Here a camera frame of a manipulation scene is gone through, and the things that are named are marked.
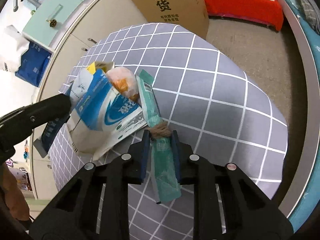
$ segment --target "white bag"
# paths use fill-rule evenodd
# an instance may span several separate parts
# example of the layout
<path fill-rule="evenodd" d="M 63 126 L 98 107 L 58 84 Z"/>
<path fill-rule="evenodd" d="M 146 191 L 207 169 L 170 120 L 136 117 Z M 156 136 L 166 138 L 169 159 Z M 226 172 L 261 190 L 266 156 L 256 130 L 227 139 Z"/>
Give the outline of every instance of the white bag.
<path fill-rule="evenodd" d="M 29 41 L 13 25 L 7 26 L 0 44 L 0 69 L 16 72 L 21 66 L 21 56 L 29 49 Z"/>

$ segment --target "orange food package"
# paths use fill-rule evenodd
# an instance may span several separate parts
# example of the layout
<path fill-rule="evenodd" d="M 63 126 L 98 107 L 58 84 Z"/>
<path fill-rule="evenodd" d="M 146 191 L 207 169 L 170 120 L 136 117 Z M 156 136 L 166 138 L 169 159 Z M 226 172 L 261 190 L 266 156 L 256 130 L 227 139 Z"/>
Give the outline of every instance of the orange food package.
<path fill-rule="evenodd" d="M 107 71 L 106 76 L 111 84 L 125 97 L 132 101 L 139 98 L 139 89 L 136 77 L 125 67 L 116 67 Z"/>

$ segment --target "white drawer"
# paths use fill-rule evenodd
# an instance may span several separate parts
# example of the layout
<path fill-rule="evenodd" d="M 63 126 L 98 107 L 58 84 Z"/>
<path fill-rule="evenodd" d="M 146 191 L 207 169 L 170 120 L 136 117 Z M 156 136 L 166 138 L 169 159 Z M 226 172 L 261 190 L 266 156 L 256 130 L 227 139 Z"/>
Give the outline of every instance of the white drawer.
<path fill-rule="evenodd" d="M 46 161 L 34 159 L 32 166 L 38 199 L 51 200 L 58 193 L 51 165 Z"/>
<path fill-rule="evenodd" d="M 63 44 L 55 61 L 46 72 L 44 77 L 44 87 L 41 92 L 40 100 L 47 99 L 59 94 L 62 84 L 67 81 L 72 68 L 76 66 L 89 47 L 72 34 Z"/>
<path fill-rule="evenodd" d="M 99 42 L 123 27 L 143 23 L 147 20 L 132 0 L 99 0 L 72 33 L 88 46 L 93 46 L 92 40 Z"/>

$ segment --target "barcode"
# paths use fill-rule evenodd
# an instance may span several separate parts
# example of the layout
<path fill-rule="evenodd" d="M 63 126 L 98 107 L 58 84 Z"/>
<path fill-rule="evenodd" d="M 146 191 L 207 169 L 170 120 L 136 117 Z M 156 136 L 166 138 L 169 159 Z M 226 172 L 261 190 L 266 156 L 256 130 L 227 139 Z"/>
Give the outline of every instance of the barcode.
<path fill-rule="evenodd" d="M 152 90 L 151 86 L 145 82 L 143 84 L 144 84 L 144 88 L 146 89 L 146 91 L 151 93 L 151 90 Z"/>

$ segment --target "teal plastic bag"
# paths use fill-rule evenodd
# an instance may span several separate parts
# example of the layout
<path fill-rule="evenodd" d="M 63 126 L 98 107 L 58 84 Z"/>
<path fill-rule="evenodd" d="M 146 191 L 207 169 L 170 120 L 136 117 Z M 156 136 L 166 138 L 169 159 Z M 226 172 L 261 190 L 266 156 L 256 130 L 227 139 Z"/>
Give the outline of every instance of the teal plastic bag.
<path fill-rule="evenodd" d="M 156 100 L 150 84 L 143 80 L 150 80 L 146 71 L 141 71 L 137 76 L 139 94 L 143 117 L 150 127 L 153 127 L 162 119 L 156 104 Z M 152 141 L 151 151 L 151 181 L 158 199 L 162 203 L 171 201 L 181 196 L 180 184 L 177 181 L 172 150 L 169 138 L 161 138 Z"/>

